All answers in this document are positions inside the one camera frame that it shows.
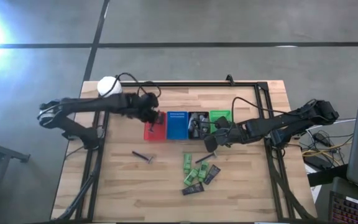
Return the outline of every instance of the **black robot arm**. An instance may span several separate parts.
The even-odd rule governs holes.
[[[118,93],[105,98],[63,98],[40,105],[38,120],[41,126],[52,129],[60,128],[65,138],[79,137],[85,149],[96,149],[99,137],[95,128],[86,128],[70,118],[69,114],[77,112],[109,111],[110,113],[137,118],[142,122],[154,123],[158,118],[158,99],[154,93],[139,96],[136,93]]]
[[[272,146],[280,147],[288,143],[292,136],[304,132],[313,125],[329,125],[338,119],[338,112],[330,102],[315,100],[294,111],[273,118],[249,119],[240,123],[220,117],[215,123],[217,131],[204,138],[208,152],[218,145],[230,147],[231,144],[256,142],[270,134]]]

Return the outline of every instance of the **wooden tabletop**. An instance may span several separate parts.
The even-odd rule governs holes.
[[[273,108],[290,111],[281,80],[267,81]],[[97,97],[97,82],[84,82],[81,97]],[[124,88],[136,91],[137,88]],[[161,111],[229,110],[235,96],[256,103],[251,87],[162,87],[158,99]],[[258,118],[257,108],[238,101],[236,122]],[[78,113],[75,121],[91,126],[93,113]],[[183,153],[194,161],[207,155],[202,141],[147,142],[144,123],[111,114],[96,199],[95,222],[269,222],[277,221],[263,141],[219,147],[218,157],[208,162],[221,169],[205,191],[183,196]],[[67,153],[80,147],[69,143]],[[316,210],[298,147],[285,149],[284,157],[291,191],[300,203],[316,216]],[[153,156],[148,164],[132,151]],[[86,151],[72,154],[64,163],[52,218],[61,215],[80,189]],[[283,209],[285,199],[281,192]],[[84,212],[88,210],[89,193]]]

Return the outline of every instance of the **black metal frame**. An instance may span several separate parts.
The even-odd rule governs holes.
[[[262,91],[265,95],[265,100],[267,104],[267,109],[272,110],[272,102],[270,99],[270,93],[269,93],[269,87],[267,85],[267,82],[235,82],[230,75],[226,78],[227,81],[222,82],[157,82],[159,86],[161,87],[167,87],[167,86],[205,86],[205,87],[218,87],[218,86],[243,86],[243,87],[251,87],[255,90],[255,96],[257,101],[257,106],[259,107],[259,116],[260,118],[264,118],[264,112],[261,108],[263,108],[262,104],[262,97],[260,92]],[[122,82],[121,85],[123,87],[138,87],[139,85],[134,82]],[[155,86],[152,83],[142,83],[142,86]],[[269,117],[273,116],[273,113],[269,111],[268,113]],[[95,112],[94,120],[93,120],[93,127],[98,127],[100,119],[100,111]],[[94,165],[94,170],[90,174],[90,167],[91,167],[91,160],[93,156],[93,151],[88,151],[86,155],[85,160],[85,167],[83,172],[83,179],[81,183],[81,190],[79,194],[82,194],[82,197],[80,198],[80,202],[76,208],[76,215],[74,220],[51,220],[50,223],[67,223],[67,222],[92,222],[93,215],[94,215],[94,206],[96,203],[96,196],[97,196],[97,190],[98,190],[98,182],[99,182],[99,175],[101,170],[101,162],[103,158],[103,151],[104,151],[104,142],[106,140],[106,131],[108,129],[108,119],[109,119],[109,113],[104,114],[103,119],[103,125],[102,128],[104,130],[104,135],[101,137],[99,148],[96,150],[98,152],[96,162]],[[279,171],[276,170],[274,166],[273,156],[272,156],[272,150],[269,146],[269,142],[267,139],[264,139],[265,144],[265,151],[266,151],[266,158],[267,158],[267,165],[268,170],[270,174],[270,181],[272,185],[272,191],[273,191],[273,199],[275,202],[275,209],[277,213],[277,219],[279,222],[290,222],[290,223],[316,223],[317,220],[308,220],[310,218],[313,218],[312,216],[308,215],[302,215],[304,213],[300,213],[301,218],[305,218],[305,220],[299,220],[295,218],[294,213],[294,204],[299,205],[300,203],[296,200],[295,196],[290,192],[290,188],[288,186],[288,179],[287,179],[287,173],[285,170],[283,155],[281,151],[277,151],[277,161],[278,161],[278,167]],[[92,183],[89,184],[89,179],[94,175],[92,179]],[[89,199],[89,209],[88,214],[86,218],[83,218],[82,210],[83,210],[83,196],[85,195],[86,191],[90,188],[91,189],[91,196]],[[288,218],[284,218],[283,216],[283,210],[282,205],[280,201],[280,194],[278,192],[278,186],[279,185],[285,195],[285,199],[287,202],[287,209],[288,209]]]
[[[27,162],[30,158],[30,154],[23,154],[12,149],[8,149],[0,146],[0,154],[7,155],[9,158],[15,158],[21,162]]]

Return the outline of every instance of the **gray floor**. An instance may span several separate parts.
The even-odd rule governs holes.
[[[1,0],[3,43],[91,43],[102,4]],[[358,41],[358,0],[112,0],[101,37],[104,43],[212,41]],[[67,141],[35,117],[40,103],[79,95],[89,54],[0,50],[0,145],[31,154],[28,164],[9,166],[0,223],[48,220]],[[357,111],[358,47],[99,49],[91,80],[121,72],[140,80],[222,80],[228,73],[238,80],[283,79],[292,108],[319,98],[342,118]],[[353,125],[324,130],[349,134]],[[349,149],[344,152],[347,158]]]

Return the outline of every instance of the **cable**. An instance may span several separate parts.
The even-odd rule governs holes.
[[[302,146],[300,146],[300,145],[297,145],[297,144],[286,144],[287,146],[297,146],[297,147],[300,147],[301,149],[302,149]]]
[[[137,81],[137,79],[130,73],[127,73],[127,72],[123,72],[119,75],[116,75],[116,81],[114,81],[114,83],[112,84],[112,87],[110,88],[109,91],[107,91],[105,94],[101,95],[101,96],[98,96],[97,98],[93,98],[91,100],[88,100],[88,101],[82,101],[81,103],[90,103],[90,102],[93,102],[93,101],[97,101],[97,100],[100,100],[102,98],[104,98],[105,96],[107,96],[113,89],[114,87],[116,86],[116,83],[118,82],[118,79],[121,77],[121,75],[127,75],[129,77],[131,77],[139,86],[139,88],[145,93],[147,94],[147,92],[144,90],[144,88],[142,87],[142,85],[139,83],[139,81]],[[58,106],[61,106],[61,105],[70,105],[70,104],[76,104],[76,103],[79,103],[79,102],[67,102],[67,103],[59,103],[57,105],[53,105],[45,110],[43,110],[38,116],[37,116],[37,119],[39,119],[43,114],[45,114],[46,112],[58,107]]]
[[[75,150],[72,151],[71,153],[67,154],[66,157],[65,157],[65,160],[66,160],[67,157],[69,157],[71,154],[76,153],[78,150],[83,149],[84,147],[85,147],[85,146],[81,146],[81,147],[79,147],[78,149],[75,149]]]
[[[272,153],[272,157],[273,157],[274,159],[277,159],[277,157],[274,157],[274,156],[273,156],[273,151],[275,151],[276,154],[277,154],[277,153],[278,153],[278,149],[277,149],[276,147],[270,147],[270,149],[273,149],[273,150],[270,150],[270,152]],[[284,148],[281,148],[281,150],[284,151],[283,154],[282,154],[282,157],[284,158],[284,156],[285,156],[285,149],[284,149]]]
[[[341,157],[342,164],[345,165],[345,161],[343,160],[343,157],[345,157],[345,154],[343,154],[341,151],[339,151],[339,156]]]
[[[339,148],[339,147],[342,147],[346,144],[351,144],[352,142],[349,142],[351,139],[353,138],[353,136],[351,136],[348,140],[346,140],[343,144],[341,145],[338,145],[338,146],[331,146],[329,148],[326,148],[326,149],[318,149],[320,150],[320,152],[317,152],[317,153],[314,153],[314,154],[307,154],[307,153],[310,153],[310,152],[313,152],[312,150],[307,150],[305,152],[302,152],[302,155],[305,156],[305,157],[309,157],[309,156],[316,156],[318,154],[321,154],[322,152],[325,152],[325,151],[330,151],[332,149],[336,149],[336,148]]]
[[[337,161],[333,156],[330,156],[328,153],[326,153],[326,152],[321,152],[322,153],[322,155],[324,155],[324,156],[327,156],[327,157],[330,157],[330,158],[332,158],[333,159],[333,161],[337,164],[337,165],[341,165],[340,163],[339,163],[339,161]]]
[[[228,133],[230,133],[230,131],[233,129],[233,126],[237,126],[237,124],[234,122],[234,103],[236,102],[236,99],[238,99],[238,97],[235,97],[233,99],[233,101],[231,102],[231,121],[232,122],[231,122],[229,130],[227,130],[227,131],[225,130],[225,132],[222,133],[222,134],[210,134],[210,133],[205,133],[204,131],[202,131],[200,129],[196,129],[196,130],[199,131],[201,134],[203,134],[205,136],[214,136],[214,137],[225,136]]]
[[[265,108],[263,108],[263,107],[257,106],[257,105],[255,105],[255,104],[249,102],[248,100],[245,100],[245,99],[243,99],[243,98],[241,98],[241,97],[238,97],[238,96],[235,97],[235,98],[233,99],[233,101],[235,101],[236,99],[240,99],[240,100],[242,100],[242,101],[248,103],[249,105],[251,105],[251,106],[253,106],[253,107],[256,107],[256,108],[258,108],[258,109],[264,110],[264,111],[277,112],[277,113],[282,113],[282,114],[287,114],[287,115],[292,115],[292,116],[299,116],[299,115],[301,115],[301,114],[304,114],[304,113],[308,112],[308,111],[311,110],[311,109],[315,106],[315,104],[317,103],[317,100],[316,100],[316,99],[310,100],[309,102],[305,103],[305,105],[303,105],[303,106],[306,106],[307,104],[309,104],[309,103],[311,103],[312,101],[314,101],[313,104],[310,105],[310,108],[308,108],[307,110],[302,111],[302,112],[300,112],[300,113],[289,113],[289,112],[284,112],[284,111],[279,111],[279,110],[265,109]]]
[[[299,142],[299,143],[306,146],[308,148],[308,150],[312,149],[316,152],[319,152],[319,149],[317,149],[317,147],[316,147],[316,142],[313,139],[313,135],[311,134],[311,132],[309,130],[306,130],[306,132],[309,134],[312,143],[309,146],[307,146],[306,144],[303,144],[302,142]],[[335,167],[334,159],[330,160],[329,157],[324,154],[323,154],[323,156],[330,163],[331,167]]]
[[[146,81],[146,82],[144,82],[144,83],[150,83],[150,84],[153,84],[155,87],[157,87],[157,89],[158,89],[158,96],[157,96],[157,98],[159,98],[160,96],[161,96],[161,88],[155,83],[155,82],[153,82],[153,81]]]
[[[101,133],[101,135],[99,136],[99,138],[104,137],[104,134],[105,134],[105,133],[106,133],[106,130],[104,129],[103,132]],[[70,156],[70,155],[73,154],[73,153],[78,152],[80,149],[83,149],[84,147],[85,147],[85,146],[81,146],[81,147],[79,147],[78,149],[75,149],[75,150],[72,151],[71,153],[67,154],[67,155],[65,156],[65,160],[67,159],[68,156]]]
[[[347,135],[342,135],[342,136],[328,136],[326,138],[330,139],[330,138],[343,138],[343,137],[350,137],[352,136],[354,133],[352,134],[347,134]]]
[[[216,122],[210,122],[210,121],[199,121],[199,120],[193,120],[192,122],[195,123],[195,125],[197,125],[197,123],[206,123],[206,124],[217,124]]]

